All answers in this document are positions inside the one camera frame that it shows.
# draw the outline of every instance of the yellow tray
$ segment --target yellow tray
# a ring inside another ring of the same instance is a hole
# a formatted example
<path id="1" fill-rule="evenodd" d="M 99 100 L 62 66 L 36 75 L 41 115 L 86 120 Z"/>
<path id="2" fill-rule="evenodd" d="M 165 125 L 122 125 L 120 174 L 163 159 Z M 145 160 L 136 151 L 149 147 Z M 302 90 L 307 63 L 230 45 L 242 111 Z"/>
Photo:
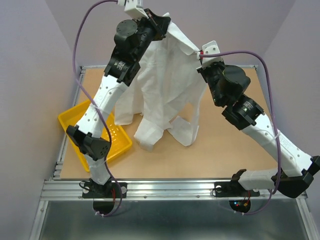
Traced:
<path id="1" fill-rule="evenodd" d="M 90 100 L 87 100 L 83 103 L 80 103 L 67 111 L 60 113 L 58 116 L 59 122 L 63 127 L 63 130 L 66 131 L 67 127 L 69 125 L 76 125 L 76 123 L 81 119 L 81 117 L 85 114 L 87 108 L 90 105 Z M 132 141 L 125 132 L 125 130 L 121 126 L 115 125 L 115 116 L 111 113 L 106 120 L 106 125 L 108 126 L 110 133 L 111 133 L 111 139 L 112 139 L 112 145 L 111 149 L 107 155 L 107 163 L 112 162 L 114 159 L 116 159 L 118 156 L 122 155 L 126 151 L 128 151 L 132 146 Z M 109 141 L 109 136 L 106 131 L 106 129 L 103 129 L 101 137 L 107 141 Z M 84 155 L 80 152 L 79 148 L 70 140 L 77 156 L 79 157 L 84 170 L 87 172 L 90 172 L 89 166 L 87 164 L 86 158 Z"/>

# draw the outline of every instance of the lavender wall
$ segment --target lavender wall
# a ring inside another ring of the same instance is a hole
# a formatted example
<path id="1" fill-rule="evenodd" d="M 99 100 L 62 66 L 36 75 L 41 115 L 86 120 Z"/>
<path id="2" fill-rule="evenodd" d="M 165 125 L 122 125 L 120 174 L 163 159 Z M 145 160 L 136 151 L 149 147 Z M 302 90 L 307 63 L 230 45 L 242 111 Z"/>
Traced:
<path id="1" fill-rule="evenodd" d="M 72 49 L 79 24 L 97 0 L 45 0 Z M 144 0 L 144 7 L 172 21 L 200 48 L 216 40 L 221 51 L 251 50 L 264 54 L 295 0 Z M 123 7 L 104 3 L 94 9 L 80 36 L 77 60 L 82 66 L 106 65 L 114 48 L 115 29 L 129 17 Z M 246 55 L 228 63 L 254 64 Z"/>
<path id="2" fill-rule="evenodd" d="M 320 1 L 297 0 L 264 55 L 280 130 L 310 155 L 320 155 Z M 265 85 L 262 67 L 258 69 Z M 320 173 L 308 203 L 320 228 Z"/>
<path id="3" fill-rule="evenodd" d="M 75 88 L 71 52 L 43 0 L 0 7 L 0 239 L 29 239 Z"/>

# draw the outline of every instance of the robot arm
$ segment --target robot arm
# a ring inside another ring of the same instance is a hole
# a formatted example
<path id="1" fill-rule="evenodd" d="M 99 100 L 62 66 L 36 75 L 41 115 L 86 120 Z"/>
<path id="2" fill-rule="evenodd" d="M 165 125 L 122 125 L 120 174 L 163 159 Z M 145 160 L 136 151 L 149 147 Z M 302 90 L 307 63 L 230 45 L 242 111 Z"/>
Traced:
<path id="1" fill-rule="evenodd" d="M 166 37 L 170 17 L 155 15 L 150 9 L 142 8 L 141 0 L 119 0 L 124 11 L 133 19 L 120 22 L 114 36 L 115 48 L 104 70 L 101 84 L 83 117 L 75 126 L 68 126 L 66 133 L 84 154 L 90 168 L 92 184 L 103 191 L 110 179 L 104 166 L 111 144 L 101 138 L 104 124 L 96 108 L 107 119 L 117 100 L 130 86 L 140 69 L 139 61 L 152 41 Z"/>
<path id="2" fill-rule="evenodd" d="M 202 51 L 205 54 L 220 53 L 215 41 L 202 46 Z M 320 157 L 311 157 L 301 151 L 280 131 L 279 136 L 275 136 L 272 123 L 264 110 L 244 94 L 251 80 L 240 67 L 225 65 L 221 57 L 199 59 L 201 67 L 197 71 L 208 84 L 214 104 L 226 107 L 222 115 L 229 123 L 254 139 L 276 161 L 276 138 L 279 137 L 282 172 L 278 190 L 291 198 L 299 196 L 319 171 Z M 220 195 L 238 195 L 253 189 L 274 189 L 277 171 L 276 168 L 262 171 L 240 170 L 228 185 L 222 186 Z"/>

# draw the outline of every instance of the wooden board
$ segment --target wooden board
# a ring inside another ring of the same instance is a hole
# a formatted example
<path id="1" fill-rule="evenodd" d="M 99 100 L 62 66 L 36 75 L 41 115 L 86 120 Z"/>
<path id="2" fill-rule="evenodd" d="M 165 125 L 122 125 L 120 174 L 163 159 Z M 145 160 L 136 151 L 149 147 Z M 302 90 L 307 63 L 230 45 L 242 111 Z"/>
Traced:
<path id="1" fill-rule="evenodd" d="M 259 103 L 267 114 L 267 104 L 253 68 L 244 69 L 251 78 L 246 95 Z M 93 96 L 101 82 L 103 69 L 87 69 L 83 86 Z M 78 103 L 86 100 L 81 92 Z M 221 115 L 223 109 L 213 103 L 207 88 L 200 105 L 199 131 L 193 145 L 184 147 L 168 131 L 148 152 L 139 147 L 134 134 L 142 119 L 133 118 L 133 123 L 123 126 L 133 141 L 131 150 L 109 164 L 116 178 L 162 179 L 162 178 L 230 178 L 240 169 L 264 170 L 277 166 L 275 160 L 249 136 L 237 130 Z M 192 107 L 187 105 L 179 114 L 189 119 Z M 88 179 L 70 143 L 67 146 L 61 179 Z"/>

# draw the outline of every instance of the white cloth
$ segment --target white cloth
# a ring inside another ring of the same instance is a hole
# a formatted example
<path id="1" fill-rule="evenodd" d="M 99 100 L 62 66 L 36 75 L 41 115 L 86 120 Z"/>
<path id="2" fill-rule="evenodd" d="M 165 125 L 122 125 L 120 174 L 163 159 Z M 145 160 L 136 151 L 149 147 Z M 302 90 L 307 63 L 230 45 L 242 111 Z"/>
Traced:
<path id="1" fill-rule="evenodd" d="M 197 72 L 201 65 L 196 57 L 198 51 L 171 22 L 166 38 L 152 42 L 139 62 L 140 71 L 115 105 L 115 124 L 131 124 L 134 114 L 143 114 L 134 135 L 142 148 L 152 151 L 164 130 L 184 146 L 195 141 L 200 101 L 206 88 Z M 190 122 L 177 116 L 187 103 L 193 105 Z"/>

